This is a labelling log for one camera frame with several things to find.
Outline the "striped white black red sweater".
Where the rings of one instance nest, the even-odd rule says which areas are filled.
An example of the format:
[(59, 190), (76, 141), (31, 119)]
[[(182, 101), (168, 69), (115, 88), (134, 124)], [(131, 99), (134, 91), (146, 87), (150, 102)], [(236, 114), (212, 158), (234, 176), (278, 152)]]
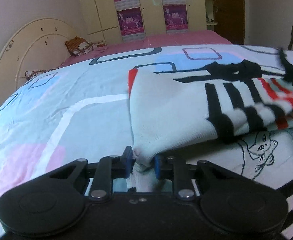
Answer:
[(155, 190), (157, 154), (214, 140), (238, 144), (235, 167), (243, 176), (270, 174), (275, 157), (289, 151), (272, 134), (286, 129), (293, 139), (293, 65), (282, 50), (278, 57), (271, 72), (247, 60), (170, 72), (130, 70), (132, 185)]

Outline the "patterned white blue bedsheet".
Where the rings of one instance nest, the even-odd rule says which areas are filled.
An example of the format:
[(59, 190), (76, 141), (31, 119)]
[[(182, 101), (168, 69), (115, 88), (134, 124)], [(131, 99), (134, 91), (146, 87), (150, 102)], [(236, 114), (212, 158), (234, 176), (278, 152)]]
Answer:
[[(150, 192), (113, 181), (89, 198), (89, 164), (133, 148), (129, 71), (170, 72), (251, 61), (271, 72), (282, 49), (204, 44), (95, 57), (27, 81), (0, 106), (0, 239), (293, 239), (293, 139), (262, 179), (235, 167), (237, 143), (206, 141), (159, 153), (195, 165), (194, 200), (159, 179)], [(293, 51), (282, 50), (293, 65)]]

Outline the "orange white near pillow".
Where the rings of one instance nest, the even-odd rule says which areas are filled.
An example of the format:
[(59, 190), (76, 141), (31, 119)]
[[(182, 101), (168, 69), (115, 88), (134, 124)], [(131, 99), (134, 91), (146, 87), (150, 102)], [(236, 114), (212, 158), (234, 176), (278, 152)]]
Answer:
[(43, 73), (47, 73), (47, 72), (50, 72), (50, 71), (53, 71), (53, 70), (57, 70), (57, 68), (53, 68), (53, 69), (44, 69), (44, 70), (26, 70), (24, 72), (25, 74), (25, 78), (27, 81), (31, 80), (32, 78), (40, 75), (40, 74), (43, 74)]

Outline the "orange white pillow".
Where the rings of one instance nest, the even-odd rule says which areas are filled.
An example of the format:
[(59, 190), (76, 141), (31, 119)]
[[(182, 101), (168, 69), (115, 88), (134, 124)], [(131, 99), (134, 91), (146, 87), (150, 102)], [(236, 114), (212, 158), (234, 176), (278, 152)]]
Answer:
[(76, 36), (75, 38), (72, 38), (69, 41), (65, 42), (65, 46), (70, 53), (70, 55), (73, 56), (82, 56), (87, 53), (90, 53), (93, 51), (96, 46), (92, 43), (87, 42), (84, 38)]
[(47, 72), (50, 72), (50, 71), (53, 71), (53, 70), (57, 70), (57, 68), (53, 68), (53, 69), (44, 69), (44, 70), (26, 70), (24, 72), (25, 74), (25, 78), (27, 81), (31, 80), (32, 78), (40, 75), (40, 74), (43, 74), (43, 73), (47, 73)]

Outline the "orange white far pillow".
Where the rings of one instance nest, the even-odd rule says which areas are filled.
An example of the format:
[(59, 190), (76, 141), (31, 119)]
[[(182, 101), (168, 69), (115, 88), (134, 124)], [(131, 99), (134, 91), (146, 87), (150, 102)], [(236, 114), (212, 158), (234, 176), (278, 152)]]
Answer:
[(72, 38), (69, 41), (65, 42), (65, 46), (70, 53), (70, 55), (73, 56), (82, 56), (87, 53), (90, 53), (93, 51), (96, 46), (92, 43), (87, 42), (84, 38), (76, 36), (75, 38)]

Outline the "cream curved headboard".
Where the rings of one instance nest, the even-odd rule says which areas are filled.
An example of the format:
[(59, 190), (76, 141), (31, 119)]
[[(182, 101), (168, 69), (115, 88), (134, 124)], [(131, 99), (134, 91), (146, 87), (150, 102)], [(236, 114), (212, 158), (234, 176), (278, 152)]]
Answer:
[(0, 106), (26, 81), (26, 70), (58, 67), (70, 54), (65, 42), (78, 36), (66, 22), (40, 18), (21, 27), (0, 53)]

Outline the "cream built-in wardrobe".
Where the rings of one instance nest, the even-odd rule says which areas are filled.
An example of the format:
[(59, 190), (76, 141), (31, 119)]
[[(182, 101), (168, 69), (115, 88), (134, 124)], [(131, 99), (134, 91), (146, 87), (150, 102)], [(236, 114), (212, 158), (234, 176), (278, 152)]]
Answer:
[[(162, 0), (139, 0), (145, 37), (159, 34), (185, 33), (206, 30), (204, 0), (186, 0), (188, 29), (166, 31)], [(79, 0), (87, 34), (93, 43), (123, 43), (114, 0)]]

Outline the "dark brown wooden door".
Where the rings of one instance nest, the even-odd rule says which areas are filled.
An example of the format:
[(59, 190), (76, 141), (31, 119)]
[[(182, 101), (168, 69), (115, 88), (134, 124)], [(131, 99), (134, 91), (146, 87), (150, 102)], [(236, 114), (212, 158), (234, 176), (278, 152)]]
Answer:
[(215, 0), (213, 12), (215, 32), (233, 44), (244, 44), (245, 0)]

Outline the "cream corner shelf unit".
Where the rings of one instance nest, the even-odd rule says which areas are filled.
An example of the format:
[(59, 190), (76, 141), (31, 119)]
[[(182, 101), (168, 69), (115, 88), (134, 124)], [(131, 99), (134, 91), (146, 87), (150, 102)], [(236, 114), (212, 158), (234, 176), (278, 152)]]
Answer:
[(215, 0), (204, 0), (206, 6), (206, 22), (207, 30), (214, 31), (215, 26), (218, 24), (214, 19), (214, 2)]

